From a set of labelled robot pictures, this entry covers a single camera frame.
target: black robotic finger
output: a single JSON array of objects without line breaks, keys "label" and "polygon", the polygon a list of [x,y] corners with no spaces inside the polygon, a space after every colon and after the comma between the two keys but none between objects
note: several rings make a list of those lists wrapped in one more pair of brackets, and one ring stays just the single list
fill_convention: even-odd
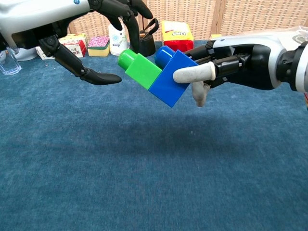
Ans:
[{"label": "black robotic finger", "polygon": [[81,60],[66,46],[61,44],[55,35],[40,39],[39,45],[47,57],[54,57],[57,63],[76,77],[80,77],[81,80],[94,85],[115,84],[122,81],[119,76],[97,73],[92,69],[84,67]]},{"label": "black robotic finger", "polygon": [[114,26],[115,29],[117,29],[117,30],[122,30],[123,29],[123,27],[121,25],[121,22],[120,22],[120,20],[118,18],[107,16],[107,19]]},{"label": "black robotic finger", "polygon": [[130,5],[133,9],[139,12],[143,17],[152,19],[153,14],[150,9],[144,4],[142,0],[130,0]]},{"label": "black robotic finger", "polygon": [[128,5],[122,4],[117,0],[103,0],[101,4],[93,5],[94,10],[104,16],[130,17],[131,11]]},{"label": "black robotic finger", "polygon": [[147,19],[152,19],[153,15],[149,8],[144,4],[142,0],[118,0],[120,3],[128,5],[130,9],[134,12],[135,17],[140,13],[143,17]]},{"label": "black robotic finger", "polygon": [[139,38],[139,26],[135,17],[129,18],[123,17],[123,22],[128,29],[128,35],[130,39],[130,49],[135,53],[139,52],[140,38]]}]

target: white bottle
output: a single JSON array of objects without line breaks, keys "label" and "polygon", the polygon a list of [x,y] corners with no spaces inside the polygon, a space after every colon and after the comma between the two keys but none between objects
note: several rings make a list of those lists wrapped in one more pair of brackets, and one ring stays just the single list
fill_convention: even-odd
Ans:
[{"label": "white bottle", "polygon": [[110,39],[110,53],[119,56],[123,51],[129,49],[124,25],[122,30],[115,29],[112,24],[108,26]]}]

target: toy building block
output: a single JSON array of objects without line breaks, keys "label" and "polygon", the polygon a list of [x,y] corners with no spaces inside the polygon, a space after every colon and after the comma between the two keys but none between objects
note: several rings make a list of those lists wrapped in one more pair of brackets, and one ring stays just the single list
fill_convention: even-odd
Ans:
[{"label": "toy building block", "polygon": [[175,82],[173,73],[178,69],[198,64],[181,51],[174,52],[167,46],[157,51],[155,63],[157,65],[132,50],[123,51],[118,58],[119,66],[128,76],[173,107],[189,86],[189,83]]},{"label": "toy building block", "polygon": [[137,81],[147,90],[157,79],[162,70],[145,58],[142,54],[136,54],[128,49],[123,51],[119,58],[118,64],[125,70],[125,73]]},{"label": "toy building block", "polygon": [[149,91],[167,105],[173,107],[189,86],[189,83],[175,82],[173,73],[178,69],[197,66],[198,64],[181,51],[174,52],[167,46],[163,46],[157,51],[155,63],[162,69],[162,72]]}]

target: small box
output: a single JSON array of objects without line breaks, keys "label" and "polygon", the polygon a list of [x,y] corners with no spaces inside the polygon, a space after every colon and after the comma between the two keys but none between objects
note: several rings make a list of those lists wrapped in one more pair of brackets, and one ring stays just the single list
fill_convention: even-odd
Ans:
[{"label": "small box", "polygon": [[[69,34],[63,38],[60,38],[59,42],[66,46],[78,58],[85,56],[89,45],[85,34]],[[54,59],[53,57],[47,57],[39,46],[36,47],[36,50],[41,59]]]},{"label": "small box", "polygon": [[194,38],[187,23],[162,21],[162,44],[185,52],[194,48]]},{"label": "small box", "polygon": [[108,36],[93,37],[88,46],[89,56],[105,57],[110,51],[110,41]]}]

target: green block stud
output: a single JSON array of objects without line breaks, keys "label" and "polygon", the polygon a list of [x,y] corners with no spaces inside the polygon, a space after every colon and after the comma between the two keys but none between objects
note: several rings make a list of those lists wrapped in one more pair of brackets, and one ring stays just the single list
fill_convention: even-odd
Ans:
[{"label": "green block stud", "polygon": [[129,49],[120,54],[118,64],[125,70],[128,76],[147,90],[162,72],[158,66],[145,58],[142,54],[136,54]]}]

